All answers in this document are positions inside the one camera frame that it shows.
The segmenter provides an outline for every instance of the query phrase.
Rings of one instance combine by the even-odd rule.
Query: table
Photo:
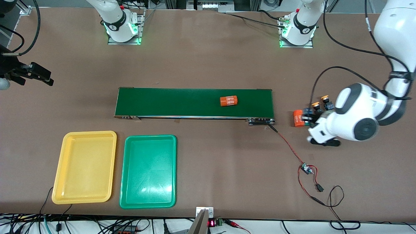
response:
[[[242,15],[272,22],[258,12]],[[68,213],[193,217],[195,207],[212,206],[215,215],[227,218],[334,219],[301,190],[298,160],[268,127],[238,120],[113,118],[118,87],[260,88],[273,89],[275,127],[304,161],[319,168],[323,193],[314,190],[312,176],[301,175],[313,196],[326,201],[329,190],[341,185],[345,199],[335,209],[344,220],[416,221],[414,101],[398,123],[381,127],[367,142],[311,145],[307,129],[292,124],[292,111],[306,107],[322,70],[346,66],[381,86],[389,73],[384,58],[340,47],[323,28],[315,33],[314,49],[279,48],[276,28],[211,11],[158,10],[146,22],[140,46],[108,46],[91,8],[42,8],[41,16],[39,39],[20,61],[46,67],[55,84],[28,80],[0,92],[0,212],[39,212],[53,186],[65,134],[113,130],[118,145],[110,200],[75,204]],[[377,17],[371,15],[373,24]],[[341,42],[376,50],[364,15],[329,14],[327,21]],[[21,18],[17,31],[26,46],[35,29],[35,12]],[[14,37],[11,47],[18,43]],[[359,81],[346,71],[329,71],[318,83],[316,100],[329,95],[335,101],[341,89]],[[137,134],[177,136],[177,197],[171,209],[119,207],[124,140]],[[44,212],[67,207],[49,199]]]

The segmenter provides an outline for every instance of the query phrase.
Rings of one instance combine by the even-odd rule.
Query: teal cable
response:
[[[48,231],[49,234],[52,234],[51,230],[49,230],[48,223],[46,222],[46,216],[43,217],[43,222],[45,223],[46,231]]]

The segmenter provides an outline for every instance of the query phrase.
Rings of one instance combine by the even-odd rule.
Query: orange can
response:
[[[237,96],[220,97],[220,105],[222,107],[235,106],[238,103]]]
[[[293,112],[293,121],[295,122],[295,127],[305,126],[305,122],[302,120],[303,111],[295,110]]]

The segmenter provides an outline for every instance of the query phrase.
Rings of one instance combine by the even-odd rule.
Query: plastic tray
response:
[[[116,140],[113,131],[65,135],[52,201],[55,204],[107,201],[111,196]]]
[[[176,137],[129,136],[124,148],[120,207],[169,208],[176,202]]]

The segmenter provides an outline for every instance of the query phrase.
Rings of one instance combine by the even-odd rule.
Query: yellow tray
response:
[[[107,201],[111,196],[116,140],[113,131],[66,134],[52,201],[55,204]]]

